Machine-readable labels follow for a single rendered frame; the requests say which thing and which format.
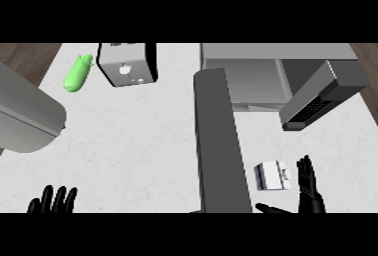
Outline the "grey microwave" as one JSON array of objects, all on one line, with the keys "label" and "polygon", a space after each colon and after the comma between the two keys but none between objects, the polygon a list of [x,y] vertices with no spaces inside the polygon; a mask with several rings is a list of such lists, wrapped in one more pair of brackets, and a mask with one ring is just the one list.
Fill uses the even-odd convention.
[{"label": "grey microwave", "polygon": [[200,67],[224,72],[236,112],[276,112],[302,130],[369,85],[346,43],[202,43]]}]

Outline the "green cucumber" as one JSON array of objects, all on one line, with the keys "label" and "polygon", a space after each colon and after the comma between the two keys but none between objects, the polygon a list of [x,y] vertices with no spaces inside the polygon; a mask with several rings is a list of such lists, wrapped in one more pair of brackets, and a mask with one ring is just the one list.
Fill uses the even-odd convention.
[{"label": "green cucumber", "polygon": [[67,92],[76,92],[81,89],[91,66],[92,55],[78,56],[63,80],[63,88]]}]

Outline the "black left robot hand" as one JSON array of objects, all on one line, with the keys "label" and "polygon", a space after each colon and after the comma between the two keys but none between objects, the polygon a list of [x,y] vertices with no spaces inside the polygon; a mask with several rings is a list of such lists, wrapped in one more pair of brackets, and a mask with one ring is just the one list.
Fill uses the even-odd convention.
[{"label": "black left robot hand", "polygon": [[60,186],[57,192],[53,192],[53,186],[44,187],[41,197],[33,198],[27,205],[27,213],[72,213],[73,202],[76,198],[78,189],[66,190]]}]

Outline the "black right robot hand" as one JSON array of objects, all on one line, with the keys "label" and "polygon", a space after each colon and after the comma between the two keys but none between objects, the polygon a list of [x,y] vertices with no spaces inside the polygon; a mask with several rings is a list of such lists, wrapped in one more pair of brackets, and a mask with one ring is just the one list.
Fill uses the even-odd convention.
[{"label": "black right robot hand", "polygon": [[308,156],[304,156],[296,161],[296,169],[299,187],[298,212],[324,213],[324,203],[321,195],[317,192],[314,169]]}]

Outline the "dark grey microwave door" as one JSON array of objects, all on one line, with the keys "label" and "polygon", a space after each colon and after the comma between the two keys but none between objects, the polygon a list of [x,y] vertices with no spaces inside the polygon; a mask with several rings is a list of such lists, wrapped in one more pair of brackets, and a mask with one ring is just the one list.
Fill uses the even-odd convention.
[{"label": "dark grey microwave door", "polygon": [[203,213],[250,213],[250,199],[222,69],[193,75],[194,134]]}]

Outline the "white milk carton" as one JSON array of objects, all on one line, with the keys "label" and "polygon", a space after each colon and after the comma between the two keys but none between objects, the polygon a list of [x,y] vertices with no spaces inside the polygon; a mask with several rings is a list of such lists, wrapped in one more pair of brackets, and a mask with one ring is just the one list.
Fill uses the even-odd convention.
[{"label": "white milk carton", "polygon": [[258,190],[287,190],[290,172],[281,161],[268,161],[253,167]]}]

